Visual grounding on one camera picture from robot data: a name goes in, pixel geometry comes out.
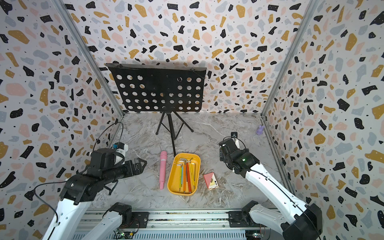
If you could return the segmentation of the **yellow-sleeved hex key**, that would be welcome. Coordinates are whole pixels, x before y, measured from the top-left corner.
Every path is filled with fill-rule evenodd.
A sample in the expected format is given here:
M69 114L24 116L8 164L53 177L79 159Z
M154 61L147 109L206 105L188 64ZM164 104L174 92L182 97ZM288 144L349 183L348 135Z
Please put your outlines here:
M195 164L192 162L192 159L191 158L190 160L188 160L188 165L189 165L189 172L190 172L190 182L191 182L191 185L192 185L192 191L194 191L196 189L196 185L195 185L195 175L194 175L194 167L195 167Z

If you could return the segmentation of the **black perforated music stand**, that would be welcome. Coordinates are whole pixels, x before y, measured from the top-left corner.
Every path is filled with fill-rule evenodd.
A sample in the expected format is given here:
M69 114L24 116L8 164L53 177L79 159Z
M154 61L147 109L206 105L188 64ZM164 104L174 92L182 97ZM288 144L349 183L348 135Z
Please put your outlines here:
M160 112L161 119L168 119L166 130L174 142L180 134L175 130L172 116L182 127L189 127L180 113L202 110L207 68L132 65L107 63L123 105L128 111Z

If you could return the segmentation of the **yellow plastic storage tray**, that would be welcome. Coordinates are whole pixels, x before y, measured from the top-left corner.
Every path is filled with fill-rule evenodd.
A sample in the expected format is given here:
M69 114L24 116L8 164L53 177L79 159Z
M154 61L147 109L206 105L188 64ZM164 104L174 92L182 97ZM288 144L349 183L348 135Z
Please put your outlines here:
M201 159L196 154L180 153L174 158L168 179L168 190L174 195L191 196L197 188Z

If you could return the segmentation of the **pink toy microphone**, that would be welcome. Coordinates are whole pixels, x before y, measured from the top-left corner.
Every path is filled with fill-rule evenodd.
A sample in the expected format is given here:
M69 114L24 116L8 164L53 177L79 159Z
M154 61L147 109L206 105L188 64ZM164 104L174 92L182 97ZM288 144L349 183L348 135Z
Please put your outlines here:
M163 190L164 185L165 185L167 159L168 159L167 151L161 151L161 153L160 153L160 173L159 173L160 190Z

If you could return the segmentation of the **red-sleeved hex key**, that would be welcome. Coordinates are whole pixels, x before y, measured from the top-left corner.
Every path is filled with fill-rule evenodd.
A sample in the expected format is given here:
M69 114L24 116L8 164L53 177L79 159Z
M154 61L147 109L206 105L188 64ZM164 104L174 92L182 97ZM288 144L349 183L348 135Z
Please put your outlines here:
M188 160L187 160L187 184L186 184L186 193L191 194L192 193L192 185L190 182L190 172L189 172L189 165L188 165Z

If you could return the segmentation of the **red playing card box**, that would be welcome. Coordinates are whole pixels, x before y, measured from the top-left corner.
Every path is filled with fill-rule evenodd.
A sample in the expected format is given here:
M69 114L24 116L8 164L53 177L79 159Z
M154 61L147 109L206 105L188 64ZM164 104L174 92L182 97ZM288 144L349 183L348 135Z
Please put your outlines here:
M216 176L213 172L205 174L204 180L208 190L213 190L219 187Z

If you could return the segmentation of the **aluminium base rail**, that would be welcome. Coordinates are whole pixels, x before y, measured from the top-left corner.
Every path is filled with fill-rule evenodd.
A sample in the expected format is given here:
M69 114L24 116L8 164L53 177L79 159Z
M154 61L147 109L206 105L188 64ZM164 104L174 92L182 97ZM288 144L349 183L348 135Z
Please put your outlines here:
M136 210L148 213L145 226L137 231L121 227L105 240L282 240L283 236L270 228L256 224L253 227L230 224L232 209L176 209ZM104 215L103 210L89 210L81 219L73 240L84 236L95 227Z

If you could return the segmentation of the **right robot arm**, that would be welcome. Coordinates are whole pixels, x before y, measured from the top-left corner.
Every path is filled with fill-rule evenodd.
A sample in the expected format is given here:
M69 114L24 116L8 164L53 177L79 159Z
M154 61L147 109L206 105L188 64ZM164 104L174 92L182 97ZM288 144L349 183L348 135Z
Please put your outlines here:
M220 160L228 169L254 184L277 208L271 210L250 201L240 211L230 212L234 227L264 225L285 240L319 240L323 232L322 211L308 205L280 184L249 149L240 149L241 140L226 137L220 143Z

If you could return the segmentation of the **orange-sleeved hex key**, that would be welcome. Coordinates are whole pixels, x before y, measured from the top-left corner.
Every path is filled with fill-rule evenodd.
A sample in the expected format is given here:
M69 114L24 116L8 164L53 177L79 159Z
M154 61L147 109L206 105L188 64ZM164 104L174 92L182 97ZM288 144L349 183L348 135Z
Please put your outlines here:
M187 160L186 159L180 159L180 162L182 164L182 187L183 187L183 193L186 193L186 184L187 184Z

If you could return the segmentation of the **small purple figurine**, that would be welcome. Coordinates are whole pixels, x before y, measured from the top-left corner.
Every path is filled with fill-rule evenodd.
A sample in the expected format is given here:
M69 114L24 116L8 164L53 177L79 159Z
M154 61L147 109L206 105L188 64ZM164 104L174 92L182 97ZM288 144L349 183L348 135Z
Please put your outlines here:
M262 135L263 132L264 132L264 129L265 129L265 126L260 125L260 126L257 128L257 130L256 130L256 134L257 134L258 136Z

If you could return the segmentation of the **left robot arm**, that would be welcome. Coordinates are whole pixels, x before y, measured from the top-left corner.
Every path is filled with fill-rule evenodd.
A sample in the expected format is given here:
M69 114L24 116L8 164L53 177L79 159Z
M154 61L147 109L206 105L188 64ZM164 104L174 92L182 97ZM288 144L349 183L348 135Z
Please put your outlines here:
M102 190L111 194L113 188L108 184L118 184L143 173L147 161L136 158L127 161L126 150L104 148L91 153L91 163L84 173L78 173L65 181L60 200L43 238L45 240L70 240L91 203ZM101 221L83 238L85 240L104 240L121 227L132 227L136 231L145 226L132 213L132 207L123 203L113 204L102 216Z

